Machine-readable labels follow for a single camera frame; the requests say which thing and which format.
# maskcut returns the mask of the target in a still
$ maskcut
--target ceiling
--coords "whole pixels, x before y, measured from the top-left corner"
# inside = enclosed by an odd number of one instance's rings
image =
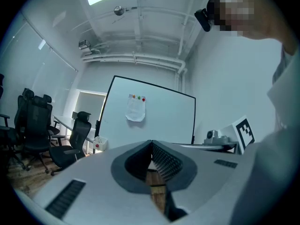
[[[206,0],[49,0],[53,27],[100,53],[142,52],[185,60],[201,35],[194,12]],[[122,16],[116,6],[126,8]]]

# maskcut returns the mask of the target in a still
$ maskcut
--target marker board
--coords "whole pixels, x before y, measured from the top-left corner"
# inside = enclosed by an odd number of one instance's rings
[[[145,96],[142,122],[125,117],[128,96]],[[145,140],[192,143],[196,98],[151,83],[114,76],[100,118],[99,136],[108,149]]]

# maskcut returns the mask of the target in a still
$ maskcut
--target floor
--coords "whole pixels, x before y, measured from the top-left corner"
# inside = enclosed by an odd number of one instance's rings
[[[62,145],[69,145],[68,140],[63,140]],[[31,157],[23,158],[22,161],[27,165]],[[57,169],[51,158],[43,159],[49,170]],[[7,178],[13,188],[19,189],[33,198],[36,192],[48,182],[52,176],[50,173],[45,173],[45,168],[41,162],[35,161],[29,171],[23,170],[14,159],[10,159],[10,166],[7,173]],[[164,181],[157,172],[148,172],[146,184],[151,186],[151,197],[157,208],[163,213],[165,211],[165,186]]]

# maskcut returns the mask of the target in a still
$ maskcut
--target white table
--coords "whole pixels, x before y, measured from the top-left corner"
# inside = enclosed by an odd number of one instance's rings
[[[65,133],[65,139],[67,139],[67,135],[68,135],[68,129],[69,130],[73,130],[73,126],[74,126],[74,122],[75,120],[72,119],[72,118],[68,118],[68,117],[63,117],[63,116],[57,116],[57,115],[53,115],[54,118],[60,122],[61,125],[65,126],[66,127],[66,133]],[[90,142],[94,142],[94,138],[95,138],[95,129],[94,128],[91,128],[90,129],[90,132],[86,138],[86,141],[87,141],[87,146],[86,146],[86,151],[87,153],[89,153],[89,145],[90,145]]]

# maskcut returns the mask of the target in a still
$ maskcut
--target whiteboard frame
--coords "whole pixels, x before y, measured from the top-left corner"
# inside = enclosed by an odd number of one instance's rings
[[[116,77],[117,77],[117,78],[128,79],[128,80],[135,81],[135,82],[139,82],[139,83],[145,83],[145,84],[147,84],[147,85],[159,87],[159,88],[162,88],[162,89],[166,89],[166,90],[169,90],[169,91],[172,91],[172,92],[176,92],[176,93],[182,94],[182,95],[184,95],[184,96],[193,98],[193,99],[195,100],[195,109],[194,109],[194,124],[193,124],[193,133],[192,133],[191,144],[194,144],[194,140],[195,140],[194,130],[195,130],[195,119],[196,119],[196,98],[195,98],[195,97],[190,96],[190,95],[188,95],[188,94],[184,94],[184,93],[182,93],[182,92],[178,92],[178,91],[169,89],[169,88],[165,88],[165,87],[162,87],[162,86],[159,86],[159,85],[155,85],[155,84],[152,84],[152,83],[149,83],[149,82],[143,82],[143,81],[140,81],[140,80],[136,80],[136,79],[132,79],[132,78],[128,78],[128,77],[117,76],[117,75],[113,76],[111,85],[109,86],[109,89],[108,89],[108,92],[107,92],[107,95],[106,95],[106,99],[105,99],[105,102],[104,102],[104,104],[103,104],[103,109],[102,109],[102,112],[101,112],[101,115],[100,115],[99,123],[96,124],[95,137],[99,135],[99,132],[100,132],[100,129],[101,129],[102,116],[103,116],[103,113],[104,113],[104,111],[105,111],[105,105],[106,105],[106,102],[107,102],[107,100],[108,100],[108,96],[109,96],[110,90],[111,90],[111,88],[112,88],[114,79],[115,79]]]

